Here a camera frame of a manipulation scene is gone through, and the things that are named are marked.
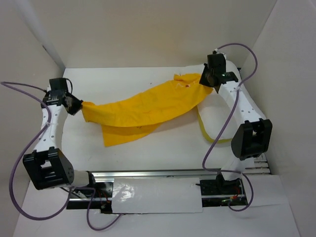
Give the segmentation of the yellow pillowcase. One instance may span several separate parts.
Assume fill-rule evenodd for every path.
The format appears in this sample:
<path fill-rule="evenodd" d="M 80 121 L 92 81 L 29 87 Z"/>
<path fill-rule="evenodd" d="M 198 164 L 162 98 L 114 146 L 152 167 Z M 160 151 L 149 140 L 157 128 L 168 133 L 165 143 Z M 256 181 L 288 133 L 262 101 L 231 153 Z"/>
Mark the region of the yellow pillowcase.
<path fill-rule="evenodd" d="M 200 84 L 200 78 L 197 73 L 174 75 L 172 80 L 122 101 L 83 102 L 83 118 L 101 125 L 106 147 L 138 140 L 202 102 L 213 89 Z"/>

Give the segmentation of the white pillow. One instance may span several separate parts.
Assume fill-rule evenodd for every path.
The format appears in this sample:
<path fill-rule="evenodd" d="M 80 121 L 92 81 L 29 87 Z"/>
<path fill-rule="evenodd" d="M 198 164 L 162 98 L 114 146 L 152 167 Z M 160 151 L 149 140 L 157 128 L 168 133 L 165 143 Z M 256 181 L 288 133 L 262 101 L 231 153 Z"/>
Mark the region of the white pillow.
<path fill-rule="evenodd" d="M 180 74 L 202 74 L 203 69 L 203 64 L 185 66 L 183 69 L 180 70 Z M 234 72 L 238 80 L 241 80 L 240 73 L 233 62 L 226 62 L 226 71 Z M 260 109 L 256 106 L 254 101 L 251 100 L 252 98 L 246 91 L 245 87 L 242 86 L 242 88 L 242 91 L 244 92 L 245 96 L 247 98 L 250 98 L 248 100 L 251 103 L 251 106 L 254 109 L 254 111 L 257 112 L 263 119 L 266 119 L 266 116 L 263 114 L 263 112 L 260 111 Z M 197 105 L 197 111 L 202 135 L 205 137 L 207 141 L 212 142 L 213 140 L 215 140 L 221 128 L 223 127 L 231 109 L 229 108 L 225 100 L 222 98 L 222 96 L 217 94 L 216 91 L 213 90 L 202 102 L 200 102 Z M 236 122 L 235 117 L 232 117 L 229 124 L 225 128 L 225 131 L 221 135 L 221 138 L 218 141 L 218 143 L 227 142 L 228 140 L 232 139 L 238 127 L 239 124 Z"/>

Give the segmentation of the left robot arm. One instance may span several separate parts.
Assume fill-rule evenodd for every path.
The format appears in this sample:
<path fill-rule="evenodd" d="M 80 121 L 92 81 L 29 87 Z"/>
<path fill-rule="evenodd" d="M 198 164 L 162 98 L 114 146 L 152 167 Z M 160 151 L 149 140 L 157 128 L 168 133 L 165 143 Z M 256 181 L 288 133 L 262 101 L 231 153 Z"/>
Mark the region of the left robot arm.
<path fill-rule="evenodd" d="M 45 131 L 23 165 L 37 190 L 78 187 L 86 197 L 97 193 L 90 171 L 75 170 L 61 149 L 64 123 L 69 114 L 80 110 L 81 101 L 65 90 L 50 90 L 43 98 L 42 125 Z"/>

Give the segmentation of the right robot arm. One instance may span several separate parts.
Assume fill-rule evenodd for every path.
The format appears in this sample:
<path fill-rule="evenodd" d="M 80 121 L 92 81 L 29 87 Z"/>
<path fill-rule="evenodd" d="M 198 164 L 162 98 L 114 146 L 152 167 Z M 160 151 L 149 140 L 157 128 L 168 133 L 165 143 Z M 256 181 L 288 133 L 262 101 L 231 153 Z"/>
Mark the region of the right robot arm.
<path fill-rule="evenodd" d="M 218 66 L 204 64 L 199 81 L 201 85 L 214 88 L 216 93 L 220 94 L 231 109 L 223 127 L 202 161 L 204 170 L 209 172 L 216 171 L 221 176 L 221 178 L 216 180 L 215 187 L 222 194 L 232 189 L 233 180 L 245 176 L 243 171 L 245 170 L 246 159 L 258 157 L 267 151 L 273 127 L 269 119 L 263 119 L 253 110 L 241 89 L 241 85 L 255 74 L 257 67 L 254 68 L 251 75 L 242 81 L 238 80 L 234 72 L 226 72 L 225 67 L 225 63 L 220 63 Z M 231 149 L 234 154 L 232 162 L 220 170 L 206 168 L 205 163 L 208 156 L 220 140 L 232 118 L 235 118 L 239 125 L 238 130 L 231 139 Z"/>

